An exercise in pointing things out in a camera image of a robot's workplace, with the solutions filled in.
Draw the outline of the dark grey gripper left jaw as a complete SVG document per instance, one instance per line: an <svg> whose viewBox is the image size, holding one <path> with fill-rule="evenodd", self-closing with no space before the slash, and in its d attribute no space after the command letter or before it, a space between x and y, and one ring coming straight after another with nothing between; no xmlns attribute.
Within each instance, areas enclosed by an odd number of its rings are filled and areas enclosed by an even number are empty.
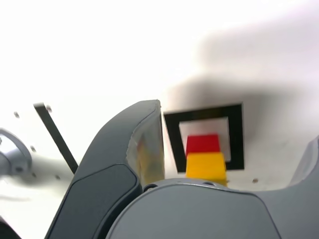
<svg viewBox="0 0 319 239"><path fill-rule="evenodd" d="M160 101L137 102L97 133L46 237L105 238L122 210L164 176Z"/></svg>

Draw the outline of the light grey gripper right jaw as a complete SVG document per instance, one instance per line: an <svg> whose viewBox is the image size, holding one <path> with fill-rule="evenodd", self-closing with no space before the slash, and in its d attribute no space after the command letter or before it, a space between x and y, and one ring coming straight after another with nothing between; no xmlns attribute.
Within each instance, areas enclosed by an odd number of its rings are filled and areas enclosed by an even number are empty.
<svg viewBox="0 0 319 239"><path fill-rule="evenodd" d="M319 141L312 140L288 187L239 191L202 180L160 181L131 202L109 239L316 239Z"/></svg>

